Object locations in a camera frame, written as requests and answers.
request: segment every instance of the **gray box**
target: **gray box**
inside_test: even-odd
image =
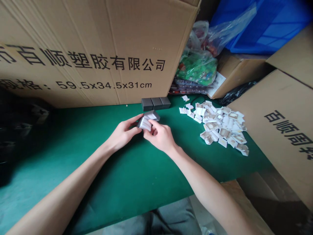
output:
[[[157,97],[157,98],[151,98],[151,100],[152,100],[152,103],[153,103],[153,109],[154,109],[154,110],[160,110],[160,109],[162,109],[163,103],[162,103],[162,101],[160,100],[159,97]]]
[[[170,100],[167,97],[160,97],[160,100],[163,103],[162,109],[167,109],[171,106]]]
[[[144,112],[153,110],[153,103],[151,98],[142,98],[141,105]]]

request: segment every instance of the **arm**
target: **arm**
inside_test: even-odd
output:
[[[228,192],[206,170],[175,143],[171,129],[154,120],[144,138],[164,151],[179,167],[201,204],[216,218],[228,234],[257,234],[245,213]]]
[[[141,129],[129,129],[139,114],[121,122],[112,135],[80,167],[35,205],[7,234],[62,234],[91,183],[109,157]]]

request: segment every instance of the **right hand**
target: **right hand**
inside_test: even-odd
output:
[[[174,141],[171,128],[169,126],[161,125],[157,121],[151,119],[149,122],[153,125],[151,131],[149,132],[146,129],[143,130],[143,137],[146,140],[166,154],[169,154],[171,150],[178,147]]]

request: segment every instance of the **hand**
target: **hand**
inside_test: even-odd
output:
[[[161,125],[157,121],[149,120],[153,125],[151,132],[144,129],[143,137],[148,140],[151,144],[157,147],[159,150],[165,152],[167,155],[173,149],[175,149],[177,144],[174,141],[171,129],[169,126]]]
[[[112,149],[113,152],[116,152],[117,150],[124,147],[134,135],[142,131],[142,129],[138,127],[131,128],[137,124],[136,121],[142,116],[143,114],[139,114],[126,121],[120,122],[108,140],[104,142],[104,145]]]

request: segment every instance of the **forearm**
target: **forearm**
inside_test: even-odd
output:
[[[216,218],[228,234],[255,234],[253,225],[227,191],[180,147],[168,155],[177,164],[201,204]]]
[[[101,145],[7,234],[62,234],[91,183],[111,154],[111,149],[105,143]]]

